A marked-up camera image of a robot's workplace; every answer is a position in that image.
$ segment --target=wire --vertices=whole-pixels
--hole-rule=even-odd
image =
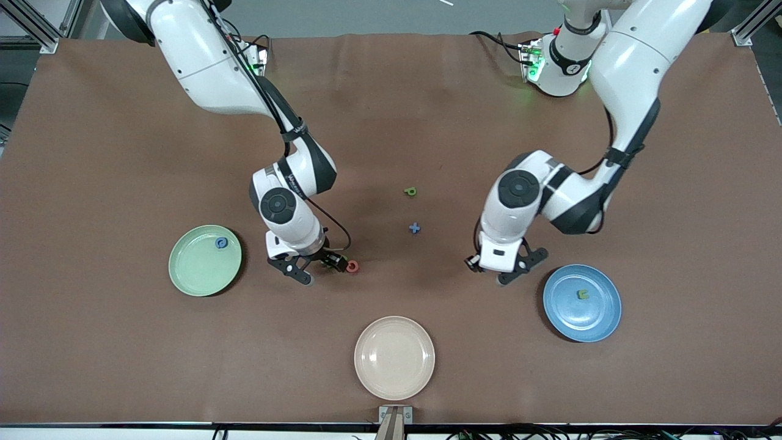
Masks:
[[[220,431],[223,431],[223,436],[220,437],[220,440],[228,440],[228,429],[220,425],[217,425],[217,429],[214,430],[214,433],[212,434],[212,440],[217,438],[217,433]]]
[[[505,53],[507,53],[508,56],[511,57],[511,60],[514,60],[516,63],[523,64],[525,66],[532,66],[533,65],[533,63],[530,62],[530,61],[525,61],[525,60],[521,60],[519,58],[516,58],[515,56],[513,56],[513,54],[511,53],[511,50],[510,50],[510,49],[518,50],[518,45],[521,45],[521,44],[524,44],[524,43],[529,43],[532,40],[522,41],[522,42],[518,43],[517,45],[510,45],[510,44],[506,43],[505,40],[503,40],[501,32],[497,33],[497,37],[496,38],[493,37],[491,34],[487,34],[484,31],[471,32],[470,35],[479,35],[479,36],[482,36],[482,37],[487,37],[489,40],[494,41],[498,45],[501,45],[502,48],[505,49]]]
[[[515,432],[529,432],[531,434],[523,438],[523,440],[530,440],[535,436],[540,436],[543,440],[563,440],[562,436],[566,440],[570,440],[570,436],[562,429],[556,426],[542,426],[539,424],[505,424],[499,425],[492,431],[477,431],[475,429],[462,430],[465,434],[473,434],[473,440],[477,437],[479,440],[491,439],[490,434],[499,434],[503,440],[519,440]]]
[[[692,427],[689,427],[689,428],[688,428],[688,429],[687,429],[685,432],[683,432],[683,433],[681,433],[681,434],[677,435],[676,437],[677,437],[677,438],[682,438],[682,437],[684,437],[685,435],[689,434],[689,433],[690,433],[690,431],[692,431],[692,430],[694,430],[694,429],[695,429],[695,427],[694,427],[694,426],[692,426]]]
[[[517,45],[512,45],[510,43],[506,43],[505,41],[500,40],[499,38],[493,36],[492,34],[490,34],[488,32],[484,32],[484,31],[470,32],[469,35],[480,35],[482,37],[486,37],[489,40],[494,41],[498,45],[504,45],[505,47],[507,47],[509,49],[518,49],[518,45],[523,45],[523,44],[531,42],[532,40],[536,40],[537,39],[537,38],[533,38],[532,40],[521,41]]]
[[[603,106],[603,110],[605,110],[605,117],[608,119],[608,147],[611,148],[611,146],[614,145],[614,120],[611,118],[611,114],[608,112],[608,109],[605,108],[605,106]],[[592,165],[584,171],[579,172],[579,175],[585,175],[594,171],[602,163],[603,158],[601,157],[596,164]]]
[[[320,207],[318,204],[316,204],[315,202],[313,202],[313,201],[312,201],[312,199],[310,199],[310,198],[307,198],[307,201],[308,201],[308,202],[310,202],[310,204],[311,204],[312,206],[314,206],[315,208],[317,208],[317,210],[318,210],[318,211],[322,212],[322,213],[323,213],[323,215],[325,215],[326,217],[328,217],[328,219],[329,219],[329,220],[331,220],[332,222],[334,222],[334,224],[335,224],[335,225],[337,225],[337,226],[338,226],[338,227],[339,227],[339,228],[340,228],[340,229],[341,229],[341,230],[342,230],[342,231],[345,233],[345,236],[347,237],[347,244],[345,245],[345,247],[339,247],[339,248],[336,248],[336,249],[334,249],[334,248],[327,248],[326,250],[327,250],[327,251],[331,251],[331,252],[347,251],[347,250],[350,248],[350,245],[351,245],[351,244],[353,244],[353,238],[350,236],[350,233],[347,231],[347,229],[345,228],[345,226],[342,226],[342,223],[340,223],[340,222],[337,222],[337,219],[336,219],[336,218],[333,218],[331,214],[329,214],[328,212],[326,212],[326,210],[325,210],[325,209],[323,209],[323,208],[322,208],[322,207]]]
[[[614,121],[611,118],[611,113],[608,112],[608,109],[605,106],[603,106],[603,110],[605,110],[605,117],[606,119],[608,119],[608,148],[611,148],[614,145]],[[579,175],[585,175],[587,173],[594,171],[597,167],[599,167],[603,163],[603,160],[604,158],[601,157],[596,164],[592,165],[591,167],[587,168],[584,171],[581,171]],[[603,200],[603,197],[601,197],[600,224],[597,225],[597,229],[595,229],[594,231],[587,232],[588,234],[594,235],[596,233],[599,233],[601,230],[603,230],[603,225],[605,224],[605,209],[603,208],[604,205],[605,205],[605,200]]]
[[[657,434],[641,434],[638,431],[620,431],[616,429],[602,429],[595,431],[587,435],[587,440],[592,440],[592,437],[599,434],[617,434],[612,435],[610,440],[660,440]]]
[[[221,35],[223,34],[223,28],[220,26],[220,21],[222,19],[218,19],[217,14],[214,12],[212,8],[210,8],[210,5],[208,3],[204,3],[204,1],[201,1],[201,6],[204,8],[207,14],[209,14],[212,17],[212,24]],[[249,61],[247,57],[244,55],[244,52],[237,46],[237,41],[233,38],[228,39],[232,44],[229,45],[231,52],[233,56],[236,58],[237,61],[239,61],[242,66],[245,68],[245,75],[250,80],[250,83],[255,87],[255,89],[258,91],[258,94],[260,95],[260,98],[264,101],[264,104],[268,107],[269,111],[271,112],[271,116],[274,118],[274,122],[277,123],[277,126],[279,127],[279,130],[281,133],[285,132],[285,125],[282,123],[282,119],[280,118],[279,112],[277,111],[277,107],[275,106],[274,102],[272,101],[269,94],[264,90],[263,87],[260,86],[258,83],[258,80],[256,79],[253,68],[250,66]]]
[[[239,29],[237,29],[236,26],[233,23],[231,23],[231,21],[229,21],[228,19],[225,19],[225,18],[223,19],[223,21],[225,23],[228,23],[228,26],[230,26],[234,30],[234,35],[236,37],[239,37],[239,38],[242,37],[242,34],[239,33]]]
[[[206,13],[209,14],[209,16],[212,17],[212,24],[214,25],[215,29],[217,29],[217,32],[219,32],[222,35],[224,33],[224,29],[223,29],[223,27],[220,26],[220,22],[221,21],[228,22],[228,21],[225,20],[225,19],[222,19],[221,17],[219,17],[219,15],[217,13],[215,13],[214,9],[212,9],[210,7],[210,4],[208,2],[204,3],[204,0],[202,0],[201,1],[201,6],[204,8]],[[233,23],[231,23],[231,22],[228,22],[228,23],[231,25],[231,27],[233,27],[236,30],[237,34],[241,34],[239,32],[239,30],[236,29],[236,27],[233,25]],[[266,37],[267,38],[267,40],[269,41],[269,46],[271,47],[271,38],[269,38],[265,34],[262,34],[262,35],[258,36],[255,40],[253,40],[253,43],[250,43],[247,47],[250,47],[252,44],[255,44],[262,37]],[[266,106],[268,107],[272,117],[274,118],[274,122],[277,123],[277,126],[280,129],[280,133],[285,133],[287,130],[285,130],[285,124],[283,124],[282,118],[280,117],[280,114],[279,114],[279,112],[277,110],[277,105],[274,103],[274,100],[271,98],[271,96],[269,96],[269,93],[263,87],[260,86],[260,83],[258,82],[257,77],[253,73],[253,66],[250,65],[249,60],[247,59],[247,56],[245,55],[245,50],[247,49],[247,47],[242,49],[242,48],[240,48],[237,45],[237,43],[241,42],[242,40],[236,41],[233,38],[229,38],[228,41],[230,43],[232,43],[232,44],[228,45],[229,48],[231,49],[231,53],[236,58],[236,60],[239,61],[240,64],[242,64],[242,67],[244,67],[243,70],[245,71],[245,75],[250,80],[250,83],[258,91],[258,95],[260,95],[260,98],[264,101],[264,104],[266,104]],[[285,142],[285,151],[283,153],[283,157],[287,157],[289,154],[290,154],[290,143],[289,142]],[[338,249],[327,249],[327,251],[345,251],[345,250],[347,250],[350,247],[350,245],[353,243],[353,238],[350,236],[350,233],[345,228],[345,226],[343,226],[342,223],[338,222],[336,220],[336,218],[332,217],[332,215],[330,215],[325,209],[323,209],[322,207],[318,206],[318,204],[316,204],[315,202],[313,202],[309,198],[307,200],[310,202],[310,204],[312,204],[312,206],[316,207],[321,213],[323,213],[323,215],[325,215],[332,222],[334,222],[334,224],[337,225],[345,233],[345,236],[347,237],[347,245],[345,245],[345,247],[338,248]]]
[[[472,246],[475,247],[475,252],[480,253],[481,248],[478,246],[478,226],[481,223],[481,218],[478,217],[478,220],[475,220],[475,228],[472,229]]]
[[[260,40],[261,38],[266,38],[266,45],[265,45],[265,46],[262,46],[262,45],[259,45],[259,44],[258,44],[258,40]],[[263,49],[269,49],[269,50],[271,51],[271,37],[269,37],[269,36],[268,36],[268,35],[266,35],[266,34],[261,34],[261,35],[258,35],[257,37],[255,37],[255,39],[253,39],[253,40],[252,40],[252,41],[249,43],[249,46],[247,46],[247,47],[245,47],[244,49],[242,49],[242,52],[246,51],[246,50],[247,50],[247,49],[248,49],[250,46],[252,46],[252,45],[256,45],[256,46],[258,46],[258,47],[261,47],[261,48],[263,48]]]

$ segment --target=black cable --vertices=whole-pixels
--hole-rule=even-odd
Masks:
[[[475,220],[475,228],[472,230],[472,246],[475,247],[475,252],[480,253],[481,248],[478,246],[478,226],[481,223],[481,218],[478,217],[478,220]]]
[[[522,244],[524,244],[524,248],[526,248],[526,250],[527,250],[527,255],[531,254],[530,249],[529,249],[529,243],[527,243],[527,239],[526,238],[522,239]],[[545,429],[545,430],[548,430],[548,431],[558,431],[559,434],[564,435],[567,440],[570,440],[570,436],[568,435],[568,433],[564,432],[562,429],[559,429],[558,427],[546,426],[546,427],[542,427],[542,428]],[[559,436],[555,435],[553,432],[550,432],[549,434],[552,437],[559,438]]]
[[[312,206],[314,206],[315,208],[317,208],[317,210],[318,210],[318,211],[322,212],[322,213],[323,213],[323,215],[325,215],[326,217],[328,217],[328,219],[329,219],[329,220],[331,220],[332,222],[334,222],[334,224],[335,224],[335,225],[337,225],[337,226],[338,226],[338,227],[339,227],[339,228],[340,228],[340,229],[341,229],[341,230],[342,230],[342,231],[345,233],[345,237],[347,237],[347,244],[345,245],[345,247],[340,247],[340,248],[337,248],[337,249],[334,249],[334,248],[329,248],[329,249],[328,249],[328,251],[332,251],[332,252],[347,251],[347,250],[350,248],[350,245],[351,245],[351,244],[353,244],[353,238],[350,236],[350,233],[347,231],[347,229],[345,228],[345,226],[342,226],[342,223],[340,223],[340,222],[337,222],[337,219],[336,219],[336,218],[333,218],[331,214],[329,214],[328,212],[326,212],[326,210],[325,210],[325,209],[323,209],[323,208],[322,208],[322,207],[320,207],[318,204],[316,204],[315,202],[313,202],[313,201],[312,201],[312,199],[310,199],[310,198],[307,198],[307,201],[308,201],[308,202],[310,202],[310,204],[311,204]]]
[[[258,44],[258,40],[260,40],[261,38],[266,38],[266,45],[265,45],[265,46],[262,46],[262,45],[259,45],[259,44]],[[261,34],[261,35],[258,35],[257,37],[255,37],[255,39],[253,39],[253,40],[250,42],[250,45],[257,45],[257,46],[259,46],[259,47],[262,47],[262,48],[265,48],[265,49],[269,49],[269,50],[271,50],[271,37],[269,37],[269,36],[268,36],[268,35],[266,35],[266,34]],[[247,50],[247,48],[249,48],[249,46],[245,47],[245,48],[242,50],[242,52],[244,52],[245,50]]]
[[[204,3],[204,1],[201,1],[201,6],[204,8],[206,13],[212,18],[212,24],[217,30],[217,32],[220,35],[223,35],[223,28],[219,24],[219,20],[217,19],[216,14],[210,7],[209,3]],[[274,118],[274,122],[277,123],[277,126],[279,127],[280,133],[285,133],[285,125],[282,123],[282,119],[280,118],[279,112],[277,111],[277,107],[274,105],[271,97],[268,95],[266,90],[264,90],[263,87],[260,86],[258,83],[258,80],[255,78],[255,75],[253,73],[252,66],[250,66],[249,61],[247,57],[244,55],[244,52],[239,49],[239,47],[236,45],[236,41],[233,40],[233,38],[228,39],[232,44],[228,45],[229,48],[231,48],[231,53],[236,58],[237,61],[239,61],[242,66],[244,67],[245,75],[250,80],[250,83],[255,87],[255,89],[258,91],[258,94],[260,95],[260,98],[264,101],[264,104],[268,107],[269,111],[271,112],[271,116]]]
[[[681,433],[680,435],[677,435],[676,437],[677,437],[677,438],[682,438],[682,437],[684,437],[685,435],[689,434],[689,433],[690,433],[690,431],[692,431],[692,430],[694,430],[694,429],[695,429],[695,427],[694,427],[694,426],[693,426],[693,427],[689,427],[689,428],[688,428],[688,429],[687,429],[685,432]]]
[[[782,424],[782,417],[778,417],[778,418],[774,419],[774,421],[772,421],[770,424],[768,424],[768,425],[766,425],[764,427],[760,427],[760,428],[753,427],[750,430],[750,437],[753,437],[753,438],[761,438],[762,437],[762,438],[765,438],[766,440],[771,440],[771,435],[769,435],[766,431],[771,429],[771,428],[775,428],[779,424]]]
[[[230,26],[234,30],[234,34],[233,34],[234,36],[242,38],[242,34],[239,33],[239,29],[237,29],[237,27],[233,23],[231,23],[228,19],[225,18],[223,19],[223,21],[225,23],[228,23],[228,26]]]
[[[209,6],[209,4],[208,3],[205,4],[203,2],[203,0],[202,0],[201,1],[201,5],[203,6],[203,8],[206,11],[206,13],[209,16],[212,17],[212,24],[214,25],[215,29],[217,29],[217,32],[219,32],[220,34],[223,34],[224,31],[223,31],[223,28],[219,24],[219,20],[217,19],[217,15],[214,13],[214,11]],[[260,40],[264,36],[269,40],[269,45],[271,46],[271,39],[267,35],[261,35],[261,36],[257,37],[255,40],[253,40],[253,43],[251,43],[250,45],[254,44],[257,40]],[[245,71],[245,75],[247,76],[248,79],[250,79],[250,83],[253,84],[255,89],[258,91],[258,94],[260,95],[260,98],[264,101],[264,103],[268,107],[269,111],[271,112],[272,117],[274,118],[274,121],[277,123],[277,126],[280,129],[280,133],[287,132],[287,130],[285,130],[285,124],[282,123],[282,118],[280,118],[280,114],[277,111],[277,106],[274,104],[274,100],[271,98],[271,96],[269,96],[268,92],[266,92],[266,90],[263,87],[261,87],[260,84],[258,83],[258,80],[257,80],[255,74],[253,73],[253,67],[250,65],[247,57],[245,56],[244,49],[240,49],[237,46],[237,42],[234,41],[232,38],[229,38],[228,40],[233,43],[231,45],[228,45],[231,48],[231,53],[237,59],[237,61],[239,61],[242,64],[242,66],[244,67],[243,70]],[[290,143],[289,142],[285,142],[285,151],[284,151],[283,155],[284,155],[284,157],[287,157],[289,154],[290,154]],[[330,215],[328,212],[326,212],[326,210],[324,210],[322,207],[318,206],[318,204],[316,204],[315,202],[313,202],[310,199],[307,199],[307,200],[309,200],[309,202],[312,204],[312,206],[316,207],[320,212],[322,212],[323,215],[325,215],[332,222],[334,222],[334,224],[337,225],[345,233],[345,236],[347,237],[347,245],[345,247],[342,247],[342,248],[339,248],[339,249],[328,249],[328,250],[329,251],[345,251],[345,250],[347,250],[350,247],[350,245],[353,243],[353,238],[350,236],[350,233],[345,228],[345,226],[343,226],[342,223],[338,222],[336,220],[336,218],[332,217],[332,215]]]
[[[608,109],[605,108],[605,106],[603,106],[603,110],[605,110],[605,117],[608,119],[608,148],[611,148],[611,146],[614,145],[614,120],[611,118],[611,114],[608,112]],[[596,164],[592,165],[584,171],[579,172],[579,175],[585,175],[594,171],[602,163],[603,158],[601,157]]]
[[[214,433],[212,434],[212,440],[217,438],[217,433],[220,431],[223,431],[223,436],[220,437],[220,440],[228,440],[228,429],[220,425],[217,425],[217,429],[214,430]]]
[[[510,50],[510,49],[518,50],[518,45],[521,45],[521,44],[524,44],[524,43],[529,43],[532,40],[522,41],[522,42],[518,43],[517,45],[510,45],[510,44],[506,43],[505,40],[502,39],[502,33],[501,32],[497,33],[497,37],[496,38],[493,37],[491,34],[487,34],[484,31],[471,32],[470,35],[479,35],[479,36],[482,36],[482,37],[487,37],[491,41],[494,41],[498,45],[501,45],[502,48],[505,49],[505,53],[507,53],[508,56],[511,57],[511,60],[514,60],[516,63],[523,64],[525,66],[532,66],[533,65],[533,63],[531,63],[529,61],[524,61],[524,60],[521,60],[519,58],[516,58],[515,56],[513,56],[513,54],[511,53],[511,50]]]
[[[486,38],[488,38],[489,40],[491,40],[491,41],[494,41],[494,42],[495,42],[495,43],[497,43],[498,45],[504,45],[505,47],[507,47],[507,48],[509,48],[509,49],[518,49],[518,45],[527,44],[527,43],[529,43],[530,41],[532,41],[532,40],[526,40],[526,41],[521,41],[521,42],[519,42],[517,45],[512,45],[512,44],[510,44],[510,43],[506,43],[505,41],[501,41],[501,40],[499,40],[497,37],[493,36],[492,34],[490,34],[490,33],[488,33],[488,32],[484,32],[484,31],[475,31],[475,32],[470,32],[470,33],[469,33],[469,35],[480,35],[480,36],[482,36],[482,37],[486,37]]]

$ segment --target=beige plate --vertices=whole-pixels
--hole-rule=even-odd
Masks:
[[[435,369],[432,339],[414,320],[378,319],[364,329],[353,354],[358,380],[372,394],[404,400],[418,394]]]

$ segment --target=plate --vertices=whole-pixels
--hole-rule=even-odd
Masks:
[[[353,364],[367,391],[385,400],[404,400],[418,394],[432,377],[435,346],[414,320],[387,316],[358,337]]]
[[[543,308],[560,333],[578,342],[605,339],[622,316],[614,283],[587,265],[567,265],[552,273],[543,289]]]
[[[242,264],[242,246],[223,226],[199,226],[182,236],[168,258],[168,275],[182,292],[205,297],[223,290]]]

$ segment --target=blue plate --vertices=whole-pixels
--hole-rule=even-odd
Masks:
[[[543,289],[543,308],[560,333],[578,342],[605,339],[622,316],[614,283],[587,265],[567,265],[552,273]]]

